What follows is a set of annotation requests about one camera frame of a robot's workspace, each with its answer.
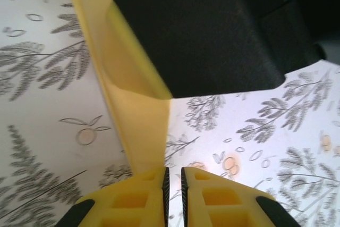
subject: textured black edge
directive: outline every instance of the textured black edge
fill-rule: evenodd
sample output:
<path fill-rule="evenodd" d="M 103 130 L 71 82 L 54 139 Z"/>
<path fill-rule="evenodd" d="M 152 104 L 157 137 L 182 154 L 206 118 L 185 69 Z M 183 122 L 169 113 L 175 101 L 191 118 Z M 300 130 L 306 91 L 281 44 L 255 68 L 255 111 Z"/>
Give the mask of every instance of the textured black edge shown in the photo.
<path fill-rule="evenodd" d="M 183 222 L 184 227 L 188 226 L 188 182 L 186 181 L 185 168 L 181 169 L 181 184 L 182 184 L 182 204 L 183 204 Z"/>
<path fill-rule="evenodd" d="M 163 211 L 164 211 L 164 227 L 168 227 L 169 223 L 169 201 L 170 201 L 170 174 L 169 168 L 165 168 L 163 185 Z"/>
<path fill-rule="evenodd" d="M 257 197 L 256 201 L 275 227 L 301 227 L 277 201 L 263 196 Z"/>
<path fill-rule="evenodd" d="M 57 222 L 55 227 L 78 227 L 94 204 L 95 201 L 93 199 L 87 199 L 73 205 Z"/>

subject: white surface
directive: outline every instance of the white surface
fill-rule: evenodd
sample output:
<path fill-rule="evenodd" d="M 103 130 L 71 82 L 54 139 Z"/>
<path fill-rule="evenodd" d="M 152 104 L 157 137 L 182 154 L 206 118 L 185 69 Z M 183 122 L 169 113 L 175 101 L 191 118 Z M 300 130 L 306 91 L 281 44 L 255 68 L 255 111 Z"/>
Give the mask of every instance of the white surface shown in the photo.
<path fill-rule="evenodd" d="M 23 74 L 31 70 L 31 67 L 23 61 L 23 66 L 16 71 L 11 72 L 11 68 L 23 60 L 23 55 L 34 56 L 37 52 L 34 54 L 34 45 L 27 44 L 24 45 L 26 50 L 19 50 L 23 45 L 16 45 L 12 47 L 15 50 L 10 51 L 0 49 L 0 63 L 3 63 L 8 53 L 17 57 L 18 61 L 0 66 L 0 80 L 6 78 L 6 75 L 15 75 L 10 81 L 11 86 L 14 86 L 10 91 L 5 86 L 8 83 L 0 81 L 0 93 L 6 92 L 0 96 L 0 177 L 4 177 L 0 179 L 1 226 L 53 226 L 77 196 L 131 175 L 91 64 L 79 80 L 73 79 L 63 90 L 58 90 L 58 87 L 65 78 L 46 89 L 39 89 L 45 81 L 38 79 L 53 68 L 45 68 L 45 65 L 58 54 L 57 51 L 70 49 L 73 44 L 77 44 L 76 47 L 86 47 L 82 44 L 83 38 L 79 37 L 79 26 L 72 15 L 73 8 L 62 6 L 69 2 L 1 0 L 0 28 L 3 32 L 0 33 L 0 48 L 23 42 L 44 45 L 35 59 L 35 66 L 41 70 L 38 70 L 26 91 L 12 101 L 10 99 L 20 82 L 27 81 Z M 43 20 L 32 21 L 27 14 L 38 14 Z M 82 48 L 81 55 L 73 57 L 68 55 L 55 66 L 60 65 L 63 69 L 73 60 L 77 65 L 77 76 L 81 65 L 86 67 L 89 56 L 86 48 Z M 271 190 L 294 217 L 299 220 L 303 216 L 308 218 L 304 226 L 338 225 L 339 73 L 338 66 L 321 61 L 288 74 L 286 83 L 275 90 L 173 100 L 166 152 L 166 164 L 171 167 L 171 226 L 182 226 L 181 197 L 177 191 L 180 188 L 180 168 L 183 166 L 200 167 L 251 187 Z M 292 88 L 287 87 L 287 84 L 293 80 L 297 80 L 295 86 L 299 86 L 294 92 L 300 93 L 285 100 L 283 95 Z M 317 93 L 314 92 L 319 85 L 323 85 L 320 87 L 321 96 L 328 87 L 329 94 L 320 100 L 318 109 L 313 111 L 310 103 L 316 102 Z M 275 131 L 262 143 L 254 140 L 260 132 L 254 133 L 255 137 L 250 134 L 249 141 L 243 141 L 238 130 L 253 125 L 252 129 L 258 131 L 256 128 L 263 125 L 246 120 L 263 119 L 258 123 L 273 120 L 267 118 L 268 115 L 259 117 L 258 111 L 265 107 L 263 102 L 266 101 L 283 109 L 275 121 L 270 123 L 275 126 Z M 282 128 L 289 119 L 287 117 L 293 113 L 292 107 L 300 104 L 306 106 L 300 127 L 294 131 L 296 123 L 291 130 L 288 127 Z M 296 114 L 300 115 L 301 112 L 300 108 Z M 102 117 L 90 126 L 91 120 L 99 116 Z M 98 127 L 101 130 L 96 131 L 95 138 L 93 130 L 81 131 Z M 24 140 L 11 137 L 14 129 Z M 312 154 L 315 163 L 308 163 L 303 154 L 305 148 Z M 278 176 L 287 174 L 283 172 L 287 171 L 285 166 L 288 164 L 284 163 L 284 159 L 295 161 L 289 163 L 292 180 L 288 183 L 281 182 Z M 56 176 L 59 179 L 53 186 L 49 182 Z M 67 179 L 71 179 L 71 182 L 65 185 L 63 181 Z M 297 187 L 300 189 L 291 189 L 292 182 L 295 185 L 299 180 L 301 185 Z M 310 196 L 303 198 L 313 183 L 315 186 L 322 184 L 320 190 L 314 187 Z M 51 187 L 58 187 L 59 190 L 49 193 Z M 330 196 L 334 200 L 328 205 Z"/>

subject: yellow plastic part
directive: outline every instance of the yellow plastic part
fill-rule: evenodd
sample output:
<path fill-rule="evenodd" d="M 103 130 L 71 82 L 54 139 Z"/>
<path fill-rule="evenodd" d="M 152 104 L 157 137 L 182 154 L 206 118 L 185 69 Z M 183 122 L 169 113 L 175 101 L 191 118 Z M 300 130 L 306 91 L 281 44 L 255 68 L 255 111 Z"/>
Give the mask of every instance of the yellow plastic part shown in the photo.
<path fill-rule="evenodd" d="M 171 94 L 112 0 L 72 0 L 134 174 L 164 165 Z"/>
<path fill-rule="evenodd" d="M 164 227 L 165 167 L 136 175 L 79 199 L 95 204 L 79 227 Z"/>
<path fill-rule="evenodd" d="M 185 168 L 188 183 L 188 227 L 275 227 L 256 202 L 265 192 L 221 176 Z"/>

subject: yellow gripper jaw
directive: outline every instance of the yellow gripper jaw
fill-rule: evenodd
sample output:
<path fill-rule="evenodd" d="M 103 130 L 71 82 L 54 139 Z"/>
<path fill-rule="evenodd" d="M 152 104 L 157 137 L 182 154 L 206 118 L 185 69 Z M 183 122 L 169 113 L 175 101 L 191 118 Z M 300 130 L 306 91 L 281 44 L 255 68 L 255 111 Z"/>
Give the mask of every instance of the yellow gripper jaw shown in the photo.
<path fill-rule="evenodd" d="M 169 169 L 159 167 L 80 198 L 55 227 L 167 227 Z"/>
<path fill-rule="evenodd" d="M 194 168 L 183 167 L 185 227 L 299 227 L 270 195 Z"/>

